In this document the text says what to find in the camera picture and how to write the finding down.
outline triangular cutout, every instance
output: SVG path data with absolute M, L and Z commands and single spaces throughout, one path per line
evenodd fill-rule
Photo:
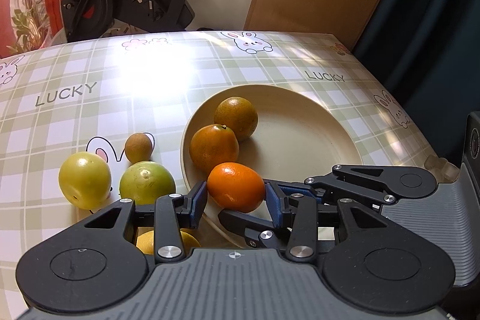
M 355 167 L 351 169 L 352 171 L 359 172 L 360 174 L 370 175 L 370 176 L 380 176 L 382 175 L 382 168 L 365 168 L 365 167 Z
M 359 228 L 386 228 L 386 224 L 365 213 L 362 209 L 352 208 L 350 210 Z
M 121 208 L 113 208 L 85 224 L 85 228 L 113 228 L 120 215 Z

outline round tray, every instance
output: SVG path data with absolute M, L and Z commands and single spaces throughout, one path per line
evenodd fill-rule
M 262 178 L 303 182 L 309 176 L 327 174 L 335 164 L 362 164 L 349 134 L 316 102 L 276 86 L 236 86 L 206 100 L 183 132 L 180 159 L 188 191 L 196 182 L 206 180 L 206 175 L 190 159 L 190 140 L 198 129 L 213 123 L 218 104 L 234 96 L 248 99 L 258 112 L 258 127 L 249 139 L 240 143 L 237 162 L 254 169 Z M 243 238 L 220 224 L 217 217 L 220 210 L 209 197 L 203 216 L 231 243 L 245 247 Z M 265 201 L 250 214 L 271 219 Z

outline table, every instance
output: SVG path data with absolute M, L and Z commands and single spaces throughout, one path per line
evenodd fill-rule
M 0 319 L 26 308 L 15 283 L 21 255 L 77 222 L 58 171 L 72 153 L 105 152 L 118 182 L 128 136 L 147 132 L 152 159 L 186 191 L 184 127 L 225 88 L 272 84 L 325 107 L 364 164 L 423 166 L 434 151 L 403 109 L 329 34 L 178 32 L 70 43 L 0 64 Z

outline dark blue curtain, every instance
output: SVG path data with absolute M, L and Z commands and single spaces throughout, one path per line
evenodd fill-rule
M 353 53 L 458 165 L 480 110 L 479 44 L 480 0 L 381 0 Z

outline bunny face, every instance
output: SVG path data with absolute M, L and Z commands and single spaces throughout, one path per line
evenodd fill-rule
M 10 63 L 1 63 L 0 64 L 0 84 L 7 84 L 10 82 L 15 74 L 17 73 L 17 63 L 22 60 L 25 56 L 22 55 L 13 59 Z
M 259 51 L 273 51 L 272 45 L 259 39 L 254 32 L 245 31 L 241 36 L 231 31 L 223 31 L 222 34 L 229 39 L 234 39 L 237 48 L 246 53 L 250 53 L 251 55 L 258 53 Z
M 374 98 L 377 102 L 382 105 L 385 109 L 387 109 L 395 121 L 405 129 L 408 128 L 407 124 L 410 122 L 409 117 L 405 114 L 405 112 L 398 106 L 390 97 L 390 95 L 385 91 L 382 90 L 383 96 L 374 95 Z
M 155 148 L 155 138 L 153 137 L 153 135 L 150 133 L 145 134 L 148 136 L 148 138 L 150 138 L 150 141 L 152 141 L 152 146 L 153 148 Z M 107 164 L 109 165 L 110 172 L 112 174 L 112 187 L 110 188 L 110 194 L 104 204 L 100 206 L 100 208 L 91 211 L 96 212 L 105 207 L 106 205 L 109 205 L 112 202 L 120 199 L 120 179 L 125 170 L 130 166 L 130 162 L 125 156 L 125 150 L 123 150 L 120 156 L 118 156 L 111 143 L 103 137 L 97 136 L 91 139 L 87 144 L 86 151 L 94 153 L 100 156 L 103 160 L 105 160 L 105 162 L 107 162 Z

